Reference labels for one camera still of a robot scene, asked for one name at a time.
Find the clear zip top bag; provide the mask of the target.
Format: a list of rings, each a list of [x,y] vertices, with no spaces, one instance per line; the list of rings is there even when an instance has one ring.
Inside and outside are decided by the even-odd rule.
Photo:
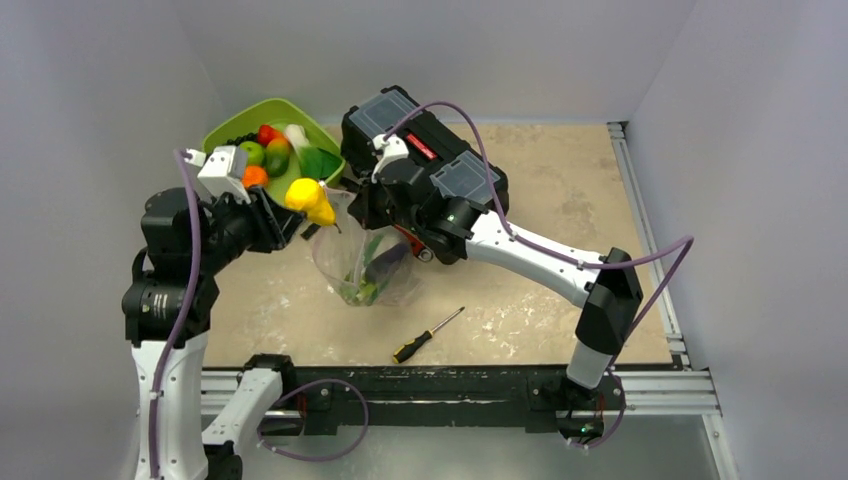
[[[397,229],[366,230],[347,212],[355,194],[329,189],[336,224],[313,237],[312,260],[349,306],[401,306],[414,301],[421,280],[413,272],[410,241]]]

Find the toy purple eggplant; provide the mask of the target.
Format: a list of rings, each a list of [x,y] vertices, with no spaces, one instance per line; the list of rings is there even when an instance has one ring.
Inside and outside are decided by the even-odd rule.
[[[408,256],[410,247],[398,243],[370,260],[365,267],[363,277],[369,283],[379,283],[392,276]]]

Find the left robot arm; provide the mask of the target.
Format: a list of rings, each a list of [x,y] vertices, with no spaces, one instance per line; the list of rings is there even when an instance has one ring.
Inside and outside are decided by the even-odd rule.
[[[215,277],[246,252],[282,250],[306,217],[252,187],[245,202],[211,202],[191,188],[151,196],[140,226],[146,241],[121,300],[139,385],[137,479],[204,479],[209,457],[200,425],[203,358]]]

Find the toy lemon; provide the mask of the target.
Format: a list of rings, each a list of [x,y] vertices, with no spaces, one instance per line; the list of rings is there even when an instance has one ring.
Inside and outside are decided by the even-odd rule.
[[[314,224],[331,227],[341,233],[335,207],[343,195],[343,191],[329,187],[323,180],[302,177],[289,186],[283,206],[303,213]]]

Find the toy green onion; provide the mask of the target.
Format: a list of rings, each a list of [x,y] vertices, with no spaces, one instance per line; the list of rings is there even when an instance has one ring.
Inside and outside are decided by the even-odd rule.
[[[385,243],[385,234],[367,235],[354,248],[352,265],[338,288],[348,305],[370,306],[385,289],[391,265]]]

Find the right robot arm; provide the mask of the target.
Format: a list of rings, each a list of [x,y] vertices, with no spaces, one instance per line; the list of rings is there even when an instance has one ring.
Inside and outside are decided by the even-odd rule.
[[[626,251],[576,249],[510,223],[506,177],[468,152],[436,167],[413,159],[379,162],[369,174],[347,209],[361,226],[398,227],[443,265],[468,260],[500,267],[579,308],[577,345],[561,392],[576,407],[599,396],[643,300]]]

